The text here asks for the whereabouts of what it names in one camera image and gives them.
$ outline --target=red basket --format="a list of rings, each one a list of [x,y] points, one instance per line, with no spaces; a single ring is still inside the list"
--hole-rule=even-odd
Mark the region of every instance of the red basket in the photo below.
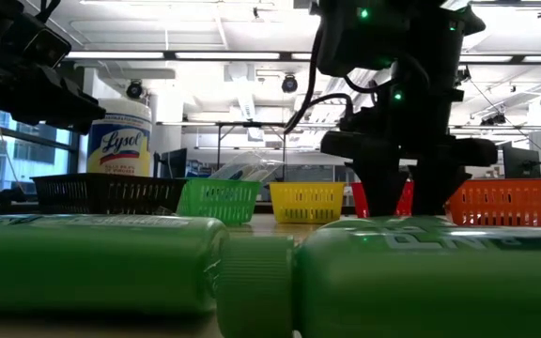
[[[468,180],[450,210],[457,225],[541,226],[541,179]]]
[[[410,216],[412,210],[412,192],[414,191],[414,183],[406,182],[400,201],[395,208],[397,216]],[[354,193],[354,206],[356,207],[356,216],[358,218],[369,217],[368,205],[366,204],[366,196],[364,195],[363,184],[360,182],[352,183],[352,193]]]

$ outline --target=green plastic bottle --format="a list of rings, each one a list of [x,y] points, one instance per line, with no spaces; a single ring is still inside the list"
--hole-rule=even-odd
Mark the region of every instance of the green plastic bottle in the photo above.
[[[541,337],[541,229],[378,218],[298,248],[231,239],[217,302],[224,338]]]
[[[0,311],[202,314],[227,236],[209,218],[0,217]]]

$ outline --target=plastic basket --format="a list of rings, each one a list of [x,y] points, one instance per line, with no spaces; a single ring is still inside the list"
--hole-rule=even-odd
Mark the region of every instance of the plastic basket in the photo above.
[[[339,220],[344,183],[270,184],[272,211],[278,223],[328,223]]]
[[[541,179],[468,180],[450,210],[457,225],[541,226]]]
[[[414,192],[414,183],[406,182],[400,201],[395,207],[395,215],[410,216],[412,211],[412,194]],[[364,195],[363,184],[360,182],[352,183],[352,193],[354,194],[354,207],[358,218],[370,217],[368,205],[366,204],[366,195]]]
[[[190,178],[178,204],[181,216],[214,217],[225,224],[252,220],[260,182]]]
[[[43,213],[156,214],[177,210],[183,179],[70,174],[32,177]]]

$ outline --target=computer monitor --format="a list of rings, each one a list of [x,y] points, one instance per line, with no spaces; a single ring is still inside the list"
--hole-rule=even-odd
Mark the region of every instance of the computer monitor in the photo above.
[[[541,178],[540,154],[535,150],[506,147],[504,157],[504,177]]]
[[[187,170],[187,148],[163,153],[160,156],[160,178],[184,178]]]

